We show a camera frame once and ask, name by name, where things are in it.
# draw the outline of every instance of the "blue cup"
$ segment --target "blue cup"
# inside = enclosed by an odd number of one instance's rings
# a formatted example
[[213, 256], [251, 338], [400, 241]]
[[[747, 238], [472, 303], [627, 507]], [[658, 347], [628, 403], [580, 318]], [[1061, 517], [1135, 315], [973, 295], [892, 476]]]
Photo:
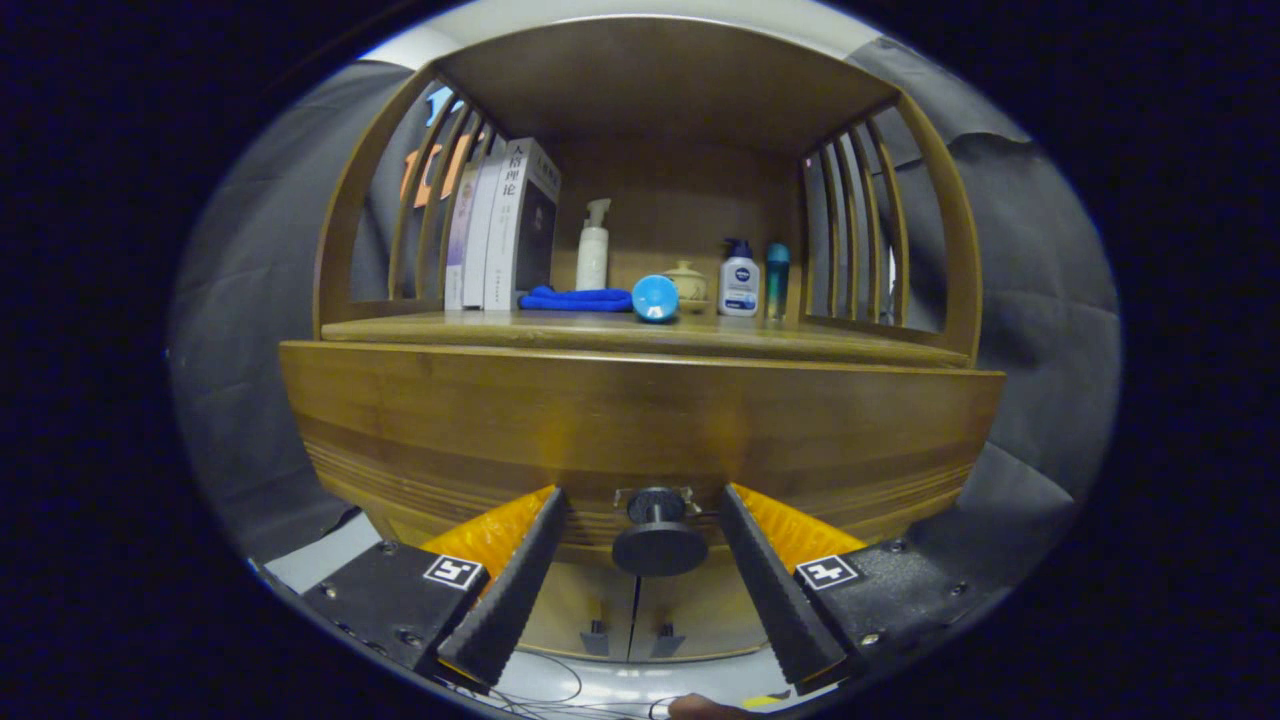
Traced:
[[646, 275], [631, 288], [631, 307], [646, 323], [666, 323], [680, 309], [680, 292], [671, 278]]

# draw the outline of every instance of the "cabinet top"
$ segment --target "cabinet top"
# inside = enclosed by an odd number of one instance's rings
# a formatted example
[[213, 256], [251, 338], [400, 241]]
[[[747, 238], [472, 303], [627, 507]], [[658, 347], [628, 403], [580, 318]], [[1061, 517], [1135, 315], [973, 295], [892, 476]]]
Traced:
[[901, 92], [773, 36], [659, 17], [531, 28], [430, 68], [509, 137], [671, 138], [796, 159]]

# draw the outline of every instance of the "blue bottle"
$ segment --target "blue bottle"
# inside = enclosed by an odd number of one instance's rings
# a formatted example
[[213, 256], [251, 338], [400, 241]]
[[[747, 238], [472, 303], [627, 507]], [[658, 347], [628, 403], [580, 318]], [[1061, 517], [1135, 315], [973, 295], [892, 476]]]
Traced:
[[765, 273], [764, 316], [781, 320], [787, 313], [787, 277], [791, 274], [791, 251], [786, 245], [769, 245]]

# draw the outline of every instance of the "blue towel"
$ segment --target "blue towel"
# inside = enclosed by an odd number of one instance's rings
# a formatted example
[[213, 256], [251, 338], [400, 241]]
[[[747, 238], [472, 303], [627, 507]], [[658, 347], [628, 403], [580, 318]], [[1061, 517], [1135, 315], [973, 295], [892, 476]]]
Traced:
[[626, 313], [631, 310], [631, 293], [625, 290], [576, 290], [556, 292], [538, 286], [520, 299], [522, 310], [585, 310], [589, 313]]

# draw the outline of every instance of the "white pump bottle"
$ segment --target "white pump bottle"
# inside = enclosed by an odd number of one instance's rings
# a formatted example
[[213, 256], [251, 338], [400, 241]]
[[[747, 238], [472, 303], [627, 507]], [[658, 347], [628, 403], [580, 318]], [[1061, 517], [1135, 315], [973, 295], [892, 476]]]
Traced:
[[582, 222], [582, 234], [577, 240], [577, 284], [573, 290], [604, 290], [609, 264], [609, 231], [604, 229], [608, 197], [586, 204], [590, 218]]

